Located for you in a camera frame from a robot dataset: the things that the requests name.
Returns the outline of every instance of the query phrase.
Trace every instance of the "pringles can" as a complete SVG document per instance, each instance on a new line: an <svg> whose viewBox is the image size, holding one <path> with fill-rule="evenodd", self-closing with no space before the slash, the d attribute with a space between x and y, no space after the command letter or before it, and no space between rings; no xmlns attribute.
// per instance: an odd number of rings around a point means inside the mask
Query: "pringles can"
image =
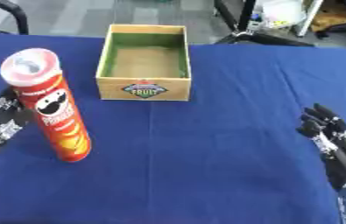
<svg viewBox="0 0 346 224"><path fill-rule="evenodd" d="M89 154L91 141L54 52L41 48L16 52L3 62L0 72L34 112L59 158L76 162Z"/></svg>

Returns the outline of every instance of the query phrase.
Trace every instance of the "table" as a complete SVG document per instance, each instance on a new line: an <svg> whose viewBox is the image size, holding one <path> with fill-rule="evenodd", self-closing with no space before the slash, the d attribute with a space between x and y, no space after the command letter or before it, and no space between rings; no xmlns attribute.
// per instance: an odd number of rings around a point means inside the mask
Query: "table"
<svg viewBox="0 0 346 224"><path fill-rule="evenodd" d="M68 164L35 124L21 131L0 151L0 223L338 222L318 150L294 129L314 102L346 120L346 49L194 45L191 102L101 101L102 43L0 34L0 64L28 47L60 56L94 144Z"/></svg>

